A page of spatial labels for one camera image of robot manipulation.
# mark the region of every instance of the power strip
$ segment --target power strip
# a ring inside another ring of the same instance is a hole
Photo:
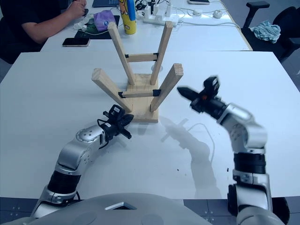
[[[151,8],[147,6],[145,8],[145,15],[144,15],[144,23],[152,23],[152,24],[158,24],[158,25],[165,25],[166,21],[171,21],[173,24],[173,27],[176,27],[179,21],[178,15],[170,15],[166,16],[164,10],[159,9],[157,12],[155,12],[155,15],[151,15]]]

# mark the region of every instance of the laptop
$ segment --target laptop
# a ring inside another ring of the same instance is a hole
[[[94,0],[93,7],[114,7],[119,4],[119,0]]]

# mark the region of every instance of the white tabletop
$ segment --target white tabletop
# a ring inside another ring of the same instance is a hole
[[[12,66],[0,85],[0,196],[39,198],[63,146],[115,103],[92,82],[92,71],[104,69],[121,88],[127,78],[121,62],[111,60],[115,51],[99,55],[22,53]],[[219,75],[222,99],[248,109],[268,131],[272,195],[300,195],[300,93],[273,53],[167,52],[160,83],[173,63],[184,68],[178,85],[195,90]],[[132,63],[137,73],[149,73],[151,65]],[[115,137],[81,178],[82,198],[122,192],[226,198],[233,181],[229,135],[210,116],[192,111],[177,90],[160,106],[159,123],[128,130],[132,139]]]
[[[93,0],[87,0],[89,13],[101,12],[105,8],[92,8]],[[203,12],[210,12],[216,9],[224,9],[219,2],[212,2],[209,5],[188,4],[186,0],[172,1],[174,7],[200,9]],[[112,9],[114,15],[120,15],[120,12]],[[185,22],[201,23],[201,24],[218,24],[224,22],[232,22],[230,16],[225,11],[221,19],[212,17],[212,13],[205,13],[202,17],[191,17],[185,15]],[[177,10],[180,17],[184,13]],[[127,35],[123,26],[119,27],[119,32],[125,47],[129,53],[152,53],[157,52],[159,41],[163,32],[163,26],[144,23],[142,19],[137,19],[137,32],[133,35]],[[62,43],[66,38],[73,38],[77,31],[73,30],[73,24],[69,24],[64,30],[50,37],[41,51],[110,51],[114,48],[111,40],[91,40],[88,47],[62,47]],[[171,38],[168,44],[168,51],[249,51],[248,43],[241,36],[241,32],[234,26],[193,26],[178,25],[173,28]]]

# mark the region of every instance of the yellow bottle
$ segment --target yellow bottle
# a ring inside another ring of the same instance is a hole
[[[119,0],[119,4],[125,33],[134,34],[136,32],[135,2],[134,0]]]

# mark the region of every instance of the black mouse pad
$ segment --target black mouse pad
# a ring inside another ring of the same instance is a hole
[[[119,15],[114,15],[114,19],[117,23],[117,26],[119,25],[119,20],[120,16]],[[75,38],[89,38],[89,39],[112,39],[108,30],[103,30],[103,31],[98,31],[95,24],[86,24],[87,25],[87,30],[86,32],[90,33],[87,34],[83,32],[82,30],[78,30]]]

